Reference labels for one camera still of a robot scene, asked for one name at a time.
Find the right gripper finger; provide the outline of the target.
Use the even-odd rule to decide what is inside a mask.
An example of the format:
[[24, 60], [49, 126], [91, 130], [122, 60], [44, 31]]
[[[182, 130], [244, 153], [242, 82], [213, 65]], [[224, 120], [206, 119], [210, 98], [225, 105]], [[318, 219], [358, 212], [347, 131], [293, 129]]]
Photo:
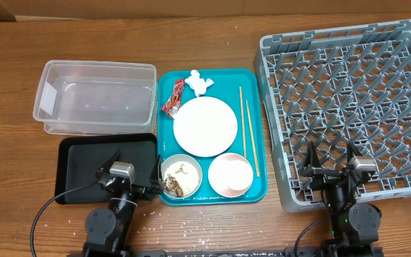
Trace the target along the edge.
[[347, 166], [357, 168], [360, 165], [362, 154], [353, 142], [347, 143]]
[[307, 152], [305, 155], [305, 161], [303, 164], [304, 171], [313, 171], [313, 170], [320, 170], [322, 168], [318, 154], [316, 151], [316, 147], [312, 141], [308, 143]]

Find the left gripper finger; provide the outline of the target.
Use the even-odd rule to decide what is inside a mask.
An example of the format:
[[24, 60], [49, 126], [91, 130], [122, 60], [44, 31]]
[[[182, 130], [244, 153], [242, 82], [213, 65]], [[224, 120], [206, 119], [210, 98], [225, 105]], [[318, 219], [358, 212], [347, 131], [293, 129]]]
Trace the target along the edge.
[[161, 155], [158, 154], [156, 157], [155, 165], [151, 172], [149, 182], [151, 188], [161, 188], [162, 187], [162, 173], [161, 173]]
[[121, 158], [121, 149], [118, 149], [107, 161], [99, 167], [100, 172], [109, 172], [112, 165]]

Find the grey bowl with rice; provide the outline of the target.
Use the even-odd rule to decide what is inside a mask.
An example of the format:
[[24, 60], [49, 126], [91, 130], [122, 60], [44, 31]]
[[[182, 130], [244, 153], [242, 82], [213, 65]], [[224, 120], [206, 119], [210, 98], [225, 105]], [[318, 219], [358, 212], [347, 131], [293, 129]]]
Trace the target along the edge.
[[201, 187], [203, 172], [199, 163], [186, 154], [168, 157], [161, 164], [163, 194], [173, 200], [186, 200]]

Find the wooden chopstick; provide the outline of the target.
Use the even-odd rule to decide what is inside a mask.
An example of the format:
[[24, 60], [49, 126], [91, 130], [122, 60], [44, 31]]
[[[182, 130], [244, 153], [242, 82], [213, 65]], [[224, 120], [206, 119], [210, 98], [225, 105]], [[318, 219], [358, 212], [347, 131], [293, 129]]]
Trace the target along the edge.
[[243, 90], [242, 90], [242, 86], [239, 86], [239, 97], [240, 97], [240, 116], [241, 116], [242, 138], [243, 138], [243, 156], [244, 156], [244, 158], [247, 158], [245, 117], [244, 117], [244, 108], [243, 108]]
[[254, 158], [254, 162], [255, 162], [255, 172], [256, 172], [256, 176], [259, 178], [260, 177], [260, 169], [259, 169], [259, 163], [258, 163], [258, 154], [257, 154], [257, 151], [256, 151], [255, 137], [254, 137], [254, 132], [253, 132], [253, 123], [252, 123], [250, 108], [249, 108], [249, 104], [248, 104], [247, 99], [245, 100], [245, 105], [246, 105], [248, 124], [249, 124], [249, 129], [250, 129], [250, 140], [251, 140], [251, 144], [252, 144], [253, 158]]

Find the large white plate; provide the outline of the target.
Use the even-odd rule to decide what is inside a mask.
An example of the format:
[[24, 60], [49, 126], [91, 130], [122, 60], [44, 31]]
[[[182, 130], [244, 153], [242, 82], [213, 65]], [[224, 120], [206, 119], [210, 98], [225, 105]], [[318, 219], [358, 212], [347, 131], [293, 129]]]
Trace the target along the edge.
[[173, 135], [187, 153], [198, 157], [217, 156], [233, 144], [238, 120], [224, 101], [201, 96], [179, 108], [173, 117]]

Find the red sauce packet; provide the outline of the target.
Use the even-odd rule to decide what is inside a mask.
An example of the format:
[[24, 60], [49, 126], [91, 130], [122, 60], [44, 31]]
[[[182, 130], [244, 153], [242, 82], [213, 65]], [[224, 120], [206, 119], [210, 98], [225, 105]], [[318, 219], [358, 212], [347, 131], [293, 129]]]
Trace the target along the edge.
[[181, 99], [185, 88], [185, 79], [175, 81], [173, 92], [168, 100], [162, 105], [161, 110], [166, 113], [167, 117], [173, 119], [181, 107]]

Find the white napkin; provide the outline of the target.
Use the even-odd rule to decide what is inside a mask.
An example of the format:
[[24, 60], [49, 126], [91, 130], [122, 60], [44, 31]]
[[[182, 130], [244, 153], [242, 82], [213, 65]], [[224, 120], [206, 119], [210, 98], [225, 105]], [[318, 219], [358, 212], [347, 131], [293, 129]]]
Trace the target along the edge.
[[206, 93], [207, 88], [214, 84], [212, 79], [203, 79], [198, 70], [191, 70], [191, 74], [185, 79], [185, 83], [193, 90], [195, 97], [202, 96]]

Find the white cup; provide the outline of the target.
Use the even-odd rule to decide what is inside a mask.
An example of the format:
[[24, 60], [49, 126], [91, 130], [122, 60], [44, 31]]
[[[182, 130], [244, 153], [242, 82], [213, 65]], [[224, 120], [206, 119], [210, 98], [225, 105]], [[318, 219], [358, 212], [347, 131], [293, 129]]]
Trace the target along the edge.
[[243, 160], [229, 161], [226, 171], [226, 186], [234, 191], [241, 191], [253, 182], [251, 165]]

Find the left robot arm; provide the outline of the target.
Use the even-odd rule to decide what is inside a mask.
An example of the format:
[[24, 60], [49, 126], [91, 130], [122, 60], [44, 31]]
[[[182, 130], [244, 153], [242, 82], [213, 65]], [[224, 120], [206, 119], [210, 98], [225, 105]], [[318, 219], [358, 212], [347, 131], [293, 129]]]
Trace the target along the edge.
[[106, 208], [97, 208], [86, 217], [86, 242], [82, 256], [132, 256], [126, 237], [139, 201], [151, 201], [163, 193], [161, 157], [153, 168], [137, 172], [131, 163], [121, 161], [117, 150], [96, 171], [101, 189], [111, 195]]

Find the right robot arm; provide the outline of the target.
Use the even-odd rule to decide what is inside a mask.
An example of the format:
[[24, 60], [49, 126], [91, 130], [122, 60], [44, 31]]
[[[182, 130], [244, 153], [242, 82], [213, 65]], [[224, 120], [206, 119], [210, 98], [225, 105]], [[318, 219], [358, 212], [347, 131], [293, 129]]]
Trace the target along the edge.
[[382, 218], [381, 210], [372, 204], [358, 203], [355, 189], [367, 183], [377, 170], [370, 156], [360, 153], [354, 143], [347, 144], [347, 164], [342, 169], [323, 168], [316, 147], [311, 141], [305, 154], [301, 175], [312, 179], [310, 188], [319, 191], [329, 214], [305, 228], [295, 241], [294, 254], [300, 253], [300, 239], [311, 228], [329, 220], [332, 239], [324, 240], [312, 256], [383, 256], [382, 249], [375, 248]]

